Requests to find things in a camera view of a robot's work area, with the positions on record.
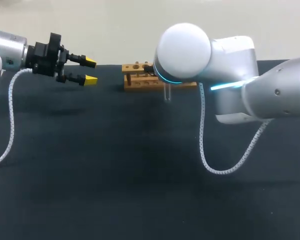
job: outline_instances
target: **black table surface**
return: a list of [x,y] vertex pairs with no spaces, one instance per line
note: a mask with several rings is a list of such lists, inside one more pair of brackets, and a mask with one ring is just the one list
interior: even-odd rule
[[[280,61],[260,61],[260,73]],[[123,91],[121,66],[68,71],[97,87],[32,74],[14,88],[15,139],[0,164],[0,240],[300,240],[300,118],[273,121],[243,167],[207,172],[197,89]],[[0,84],[0,156],[9,139]],[[207,94],[204,147],[232,167],[258,123],[225,125]]]

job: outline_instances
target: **wooden holder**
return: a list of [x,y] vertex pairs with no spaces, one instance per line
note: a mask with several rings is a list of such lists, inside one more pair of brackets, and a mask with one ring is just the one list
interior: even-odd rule
[[[157,76],[145,72],[145,66],[152,66],[152,63],[123,64],[122,73],[124,74],[125,91],[151,91],[163,90],[165,83],[158,79]],[[189,89],[197,86],[196,82],[187,82],[181,84],[172,84],[173,88]]]

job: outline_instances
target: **white cable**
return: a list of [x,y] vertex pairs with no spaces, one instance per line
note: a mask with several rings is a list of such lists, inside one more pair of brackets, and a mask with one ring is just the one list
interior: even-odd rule
[[8,91],[8,104],[9,104],[9,115],[10,115],[10,139],[9,139],[9,143],[8,146],[6,147],[4,153],[2,154],[2,156],[0,157],[0,163],[6,158],[6,156],[9,154],[12,144],[14,143],[14,137],[15,137],[15,118],[14,118],[14,106],[13,106],[13,102],[12,102],[12,93],[13,93],[13,89],[14,89],[14,84],[16,79],[24,74],[24,73],[32,73],[32,70],[27,68],[27,69],[23,69],[18,71],[12,78],[10,85],[9,85],[9,91]]
[[200,145],[201,160],[203,162],[204,167],[213,174],[218,174],[218,175],[231,174],[231,173],[235,172],[236,170],[238,170],[245,163],[249,154],[255,147],[260,135],[266,129],[267,125],[271,122],[271,119],[266,120],[261,124],[259,129],[256,131],[253,139],[251,140],[248,148],[246,149],[245,153],[243,154],[242,158],[236,165],[234,165],[232,168],[230,168],[228,170],[215,170],[208,165],[208,163],[206,161],[205,153],[204,153],[204,123],[205,123],[206,101],[205,101],[204,85],[202,83],[199,83],[199,88],[200,88],[200,95],[201,95],[201,121],[200,121],[200,131],[199,131],[199,145]]

